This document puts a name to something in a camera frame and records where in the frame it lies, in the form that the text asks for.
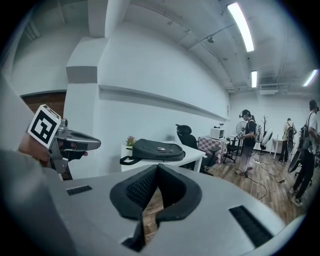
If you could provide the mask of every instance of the office chair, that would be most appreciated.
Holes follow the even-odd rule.
[[[236,162],[236,160],[233,159],[233,157],[232,157],[232,152],[237,151],[238,148],[239,148],[238,146],[235,145],[235,142],[236,142],[236,140],[233,140],[233,141],[232,141],[232,145],[231,145],[231,143],[229,143],[228,145],[226,145],[226,154],[224,155],[224,160],[223,160],[223,163],[224,163],[224,164],[226,163],[226,159],[227,159],[227,158],[230,159],[230,160],[232,160],[233,163]]]
[[[198,144],[197,144],[199,141],[197,141],[195,136],[191,135],[191,133],[192,133],[192,130],[189,126],[176,124],[176,134],[178,135],[181,143],[195,150],[200,150],[198,149]],[[219,146],[213,147],[209,150],[212,154],[205,153],[206,158],[204,157],[202,158],[200,173],[213,176],[211,173],[207,172],[206,167],[211,167],[216,163],[216,159],[217,159],[216,152],[219,151],[220,149],[221,148]],[[195,162],[188,163],[183,167],[194,170]]]

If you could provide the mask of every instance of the wooden floor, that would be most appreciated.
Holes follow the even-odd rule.
[[[312,186],[309,186],[301,197],[303,206],[302,208],[299,208],[291,202],[291,198],[293,196],[289,193],[289,190],[295,183],[296,177],[295,172],[292,172],[287,176],[289,163],[279,163],[278,157],[276,156],[274,160],[273,154],[271,155],[269,153],[264,153],[263,155],[256,153],[253,158],[256,161],[266,163],[262,165],[256,163],[254,168],[248,171],[249,178],[263,184],[267,189],[266,196],[260,201],[276,212],[283,219],[286,225],[293,221],[296,217],[306,213],[314,195],[318,191],[318,186],[320,183],[320,168],[317,167],[314,170]],[[239,158],[237,158],[235,163],[227,159],[225,164],[215,164],[209,170],[209,172],[216,178],[224,179],[235,184],[257,199],[262,197],[266,193],[266,189],[262,185],[257,184],[242,175],[236,174],[235,170],[238,165]],[[269,170],[269,172],[273,175],[276,175],[276,177],[271,176],[268,171],[264,170],[263,168]],[[277,181],[279,182],[285,178],[286,180],[284,183],[277,183]],[[144,235],[147,243],[152,239],[153,235],[157,231],[155,215],[162,209],[162,196],[159,189],[157,189],[143,212]]]

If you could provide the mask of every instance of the checkered tablecloth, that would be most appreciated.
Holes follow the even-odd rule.
[[[221,163],[222,157],[227,153],[227,145],[221,140],[210,138],[209,135],[199,137],[198,149],[208,154],[212,153],[209,151],[211,148],[220,147],[221,149],[215,153],[217,160],[216,163]]]

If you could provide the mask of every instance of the white ceiling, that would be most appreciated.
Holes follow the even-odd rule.
[[[254,45],[254,51],[246,52],[240,31],[227,9],[234,2],[131,0],[125,21],[158,31],[184,47],[230,93],[250,88],[252,70],[258,71],[258,86],[278,85],[289,93],[317,92],[317,78],[308,87],[302,87],[318,67],[308,40],[302,37],[287,12],[272,0],[238,0]],[[59,3],[66,23],[88,22],[86,1],[59,0]],[[41,33],[63,24],[57,0],[42,3],[33,20]],[[214,43],[207,41],[210,35]]]

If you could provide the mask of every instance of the person wearing backpack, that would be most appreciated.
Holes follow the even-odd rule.
[[[242,111],[242,117],[244,121],[247,122],[247,124],[245,126],[245,134],[243,136],[238,136],[238,139],[244,139],[240,164],[238,169],[235,170],[235,172],[239,175],[245,175],[245,172],[247,171],[248,167],[250,169],[250,160],[253,154],[253,149],[256,144],[255,133],[257,126],[255,122],[255,117],[251,115],[249,110],[245,109],[244,111]]]
[[[314,174],[314,166],[315,166],[315,154],[317,150],[317,146],[319,145],[319,137],[318,137],[318,123],[317,123],[317,112],[319,111],[319,107],[315,100],[311,100],[309,102],[310,113],[305,122],[305,129],[303,128],[303,132],[301,134],[303,138],[303,142],[301,143],[301,150],[303,153],[302,158],[302,167],[299,172],[296,181],[289,191],[290,194],[295,195],[291,202],[298,207],[302,207],[301,196],[304,194],[307,189],[309,182]]]
[[[285,163],[288,163],[288,140],[293,140],[296,133],[297,130],[294,123],[291,121],[291,118],[288,118],[283,128],[283,142],[281,155],[279,157],[279,163],[282,163],[283,160],[285,161]]]

